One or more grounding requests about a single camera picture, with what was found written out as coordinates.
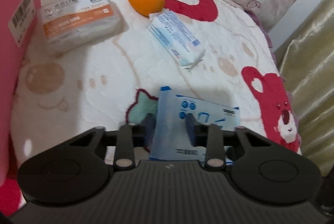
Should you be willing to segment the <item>blue wipes packet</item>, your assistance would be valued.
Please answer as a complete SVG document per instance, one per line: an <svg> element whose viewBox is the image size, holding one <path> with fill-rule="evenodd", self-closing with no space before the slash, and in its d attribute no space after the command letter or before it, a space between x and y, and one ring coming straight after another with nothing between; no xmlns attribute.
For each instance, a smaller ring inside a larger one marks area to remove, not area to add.
<svg viewBox="0 0 334 224"><path fill-rule="evenodd" d="M150 160L204 162L205 148L193 146L186 130L188 114L205 126L215 124L227 131L234 130L240 119L238 107L178 95L169 86L161 87Z"/></svg>

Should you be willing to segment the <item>white blue tissue pack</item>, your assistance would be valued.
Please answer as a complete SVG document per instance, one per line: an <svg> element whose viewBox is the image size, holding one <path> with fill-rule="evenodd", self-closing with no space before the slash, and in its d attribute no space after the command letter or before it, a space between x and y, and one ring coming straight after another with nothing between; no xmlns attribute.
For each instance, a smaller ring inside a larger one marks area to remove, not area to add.
<svg viewBox="0 0 334 224"><path fill-rule="evenodd" d="M151 14L148 30L182 68L195 67L205 54L205 47L194 37L175 12L164 10Z"/></svg>

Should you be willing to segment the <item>clear box orange label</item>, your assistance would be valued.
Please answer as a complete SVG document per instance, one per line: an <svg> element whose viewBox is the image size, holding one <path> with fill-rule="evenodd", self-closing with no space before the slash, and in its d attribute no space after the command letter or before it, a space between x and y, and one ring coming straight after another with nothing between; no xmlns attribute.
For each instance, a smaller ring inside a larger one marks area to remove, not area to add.
<svg viewBox="0 0 334 224"><path fill-rule="evenodd" d="M106 36L121 25L111 0L59 0L40 9L46 51L59 56Z"/></svg>

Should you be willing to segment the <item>pink cardboard box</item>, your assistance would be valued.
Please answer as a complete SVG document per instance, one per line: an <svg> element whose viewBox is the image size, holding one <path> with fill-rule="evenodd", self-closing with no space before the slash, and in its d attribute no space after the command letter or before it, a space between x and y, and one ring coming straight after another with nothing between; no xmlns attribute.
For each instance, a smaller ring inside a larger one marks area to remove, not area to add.
<svg viewBox="0 0 334 224"><path fill-rule="evenodd" d="M18 74L37 23L40 0L1 0L1 215L17 211L21 192L15 177L10 120Z"/></svg>

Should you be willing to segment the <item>bear print bed blanket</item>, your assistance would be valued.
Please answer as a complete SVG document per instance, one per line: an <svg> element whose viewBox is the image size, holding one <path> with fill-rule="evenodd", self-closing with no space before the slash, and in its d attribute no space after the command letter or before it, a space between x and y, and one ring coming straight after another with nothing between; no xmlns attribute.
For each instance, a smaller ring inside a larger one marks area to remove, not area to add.
<svg viewBox="0 0 334 224"><path fill-rule="evenodd" d="M58 0L41 0L43 5ZM121 31L56 57L36 28L21 67L11 117L18 164L96 126L136 123L157 106L160 87L240 110L240 123L299 153L300 140L266 34L223 0L166 0L205 47L181 68L128 0L111 0Z"/></svg>

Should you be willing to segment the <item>orange makeup sponge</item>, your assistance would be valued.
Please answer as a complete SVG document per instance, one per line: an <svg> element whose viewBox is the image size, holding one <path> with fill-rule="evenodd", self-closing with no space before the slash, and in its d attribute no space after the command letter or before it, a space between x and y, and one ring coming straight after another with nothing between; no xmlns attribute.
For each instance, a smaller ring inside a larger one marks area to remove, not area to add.
<svg viewBox="0 0 334 224"><path fill-rule="evenodd" d="M143 16L159 13L165 5L165 0L128 0L132 8Z"/></svg>

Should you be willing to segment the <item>gold satin curtain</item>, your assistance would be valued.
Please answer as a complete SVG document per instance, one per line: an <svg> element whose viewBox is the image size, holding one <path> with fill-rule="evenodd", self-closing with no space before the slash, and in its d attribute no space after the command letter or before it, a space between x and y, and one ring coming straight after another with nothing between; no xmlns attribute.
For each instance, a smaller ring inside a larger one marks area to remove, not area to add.
<svg viewBox="0 0 334 224"><path fill-rule="evenodd" d="M322 0L276 54L292 96L302 155L327 176L333 168L333 0Z"/></svg>

